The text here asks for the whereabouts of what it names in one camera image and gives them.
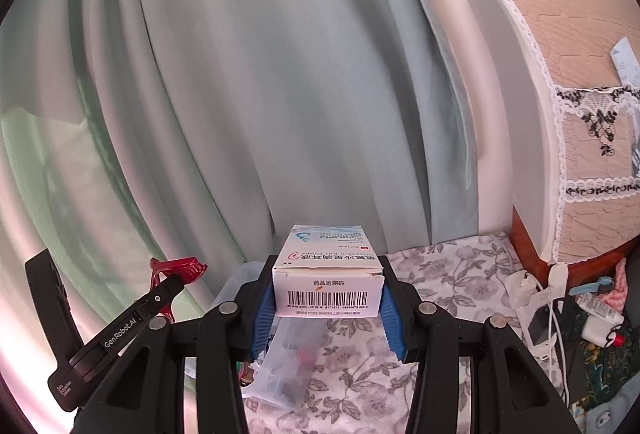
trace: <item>metal screw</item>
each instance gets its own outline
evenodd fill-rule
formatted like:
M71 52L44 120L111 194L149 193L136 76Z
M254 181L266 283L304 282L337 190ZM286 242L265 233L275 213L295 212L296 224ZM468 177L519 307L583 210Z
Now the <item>metal screw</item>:
M491 324L496 329L502 329L507 326L507 319L502 313L495 313L494 315L491 315L489 324Z
M421 302L418 306L418 311L424 315L433 315L436 313L437 309L436 305L428 300Z
M158 315L157 317L153 317L149 321L149 327L151 329L162 329L166 326L167 320L162 315Z
M222 313L222 315L231 315L231 313L235 313L236 311L238 311L238 304L236 304L232 300L228 300L218 306L218 310L220 311L220 313Z

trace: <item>white floral tablecloth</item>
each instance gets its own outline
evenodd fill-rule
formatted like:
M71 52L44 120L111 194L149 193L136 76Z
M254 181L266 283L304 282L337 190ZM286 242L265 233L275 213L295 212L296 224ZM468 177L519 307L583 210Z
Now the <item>white floral tablecloth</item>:
M484 322L493 313L520 325L509 306L505 278L522 269L505 233L466 237L388 256L396 275L456 317ZM559 383L558 364L552 381ZM251 434L404 434L417 364L389 351L380 318L328 321L302 407L285 412L245 399ZM460 358L458 434L470 429L470 368Z

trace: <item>barcode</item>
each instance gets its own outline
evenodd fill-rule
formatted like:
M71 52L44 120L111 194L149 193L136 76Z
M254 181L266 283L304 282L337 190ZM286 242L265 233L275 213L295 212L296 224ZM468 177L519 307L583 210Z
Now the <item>barcode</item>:
M366 306L366 291L289 291L292 306Z

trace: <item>pink towel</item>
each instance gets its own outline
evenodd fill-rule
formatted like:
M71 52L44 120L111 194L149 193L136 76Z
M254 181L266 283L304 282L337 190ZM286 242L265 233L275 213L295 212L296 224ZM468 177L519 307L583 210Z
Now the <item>pink towel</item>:
M623 259L616 265L616 283L613 291L610 293L603 293L598 295L598 298L604 300L614 310L622 313L625 307L626 295L629 292L629 288L626 285L626 259Z

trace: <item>red clip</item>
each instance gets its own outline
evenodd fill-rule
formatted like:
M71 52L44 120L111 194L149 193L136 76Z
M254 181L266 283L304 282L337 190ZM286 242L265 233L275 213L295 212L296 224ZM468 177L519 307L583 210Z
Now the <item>red clip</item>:
M160 284L160 274L165 277L177 273L185 284L191 284L197 281L207 270L207 265L203 265L195 257L185 257L184 259L175 259L174 261L159 261L155 257L149 261L151 267L151 289ZM160 311L169 322L175 322L174 313L171 311L171 303L167 304Z

